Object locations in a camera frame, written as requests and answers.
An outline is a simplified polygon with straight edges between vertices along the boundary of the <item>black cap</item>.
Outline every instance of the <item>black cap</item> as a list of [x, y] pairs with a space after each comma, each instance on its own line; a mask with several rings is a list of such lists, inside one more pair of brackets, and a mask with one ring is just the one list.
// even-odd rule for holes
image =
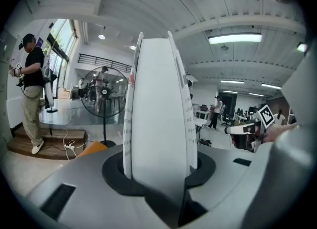
[[28, 42], [32, 42], [32, 38], [34, 38], [34, 35], [32, 33], [28, 33], [27, 35], [25, 35], [19, 45], [19, 50], [23, 48]]

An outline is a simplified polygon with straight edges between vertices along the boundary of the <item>black t-shirt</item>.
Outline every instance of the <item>black t-shirt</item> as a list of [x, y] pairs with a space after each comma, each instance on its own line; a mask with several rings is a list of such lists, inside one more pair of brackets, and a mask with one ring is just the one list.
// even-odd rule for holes
[[[41, 64], [42, 68], [44, 64], [44, 54], [41, 48], [34, 47], [29, 55], [26, 57], [25, 67], [31, 66], [32, 64], [35, 64], [37, 62]], [[44, 80], [41, 70], [38, 70], [32, 74], [25, 74], [23, 80], [25, 87], [34, 85], [44, 86]]]

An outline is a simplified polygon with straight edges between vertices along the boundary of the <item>beige pants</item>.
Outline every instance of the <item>beige pants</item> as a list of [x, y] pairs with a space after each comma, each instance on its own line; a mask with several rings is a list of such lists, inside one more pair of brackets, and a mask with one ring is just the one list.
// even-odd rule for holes
[[32, 141], [33, 146], [41, 144], [40, 136], [40, 119], [38, 109], [40, 105], [40, 97], [42, 95], [42, 86], [29, 86], [24, 90], [23, 95], [23, 126], [26, 134]]
[[102, 87], [96, 86], [96, 110], [99, 112], [100, 111], [100, 105], [102, 102], [102, 98], [101, 98], [101, 91], [102, 91]]

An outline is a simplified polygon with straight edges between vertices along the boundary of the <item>orange object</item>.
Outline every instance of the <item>orange object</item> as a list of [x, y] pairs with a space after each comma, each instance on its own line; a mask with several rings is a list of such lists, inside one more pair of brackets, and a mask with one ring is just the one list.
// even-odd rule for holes
[[78, 157], [92, 154], [92, 153], [99, 152], [99, 151], [103, 151], [105, 149], [108, 149], [108, 147], [106, 145], [102, 144], [101, 142], [95, 141], [91, 145], [89, 145], [85, 150], [83, 150], [78, 155]]

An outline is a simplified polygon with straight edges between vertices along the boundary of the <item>recessed light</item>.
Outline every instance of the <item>recessed light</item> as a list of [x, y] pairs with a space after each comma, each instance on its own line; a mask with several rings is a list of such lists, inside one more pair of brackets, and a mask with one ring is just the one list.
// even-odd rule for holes
[[208, 38], [210, 44], [219, 44], [226, 42], [261, 42], [261, 33], [233, 33]]
[[274, 89], [282, 89], [282, 87], [279, 87], [279, 86], [275, 86], [275, 85], [270, 85], [270, 84], [261, 84], [262, 86], [265, 86], [265, 87], [269, 87], [269, 88], [274, 88]]
[[264, 97], [264, 95], [261, 94], [256, 94], [256, 93], [249, 93], [250, 95], [254, 95], [254, 96], [260, 96], [260, 97]]
[[221, 80], [221, 83], [244, 84], [243, 81], [229, 81], [229, 80]]
[[307, 44], [300, 42], [297, 46], [297, 50], [300, 52], [305, 52], [307, 49]]
[[238, 92], [232, 92], [232, 91], [223, 91], [223, 92], [227, 92], [227, 93], [238, 93]]

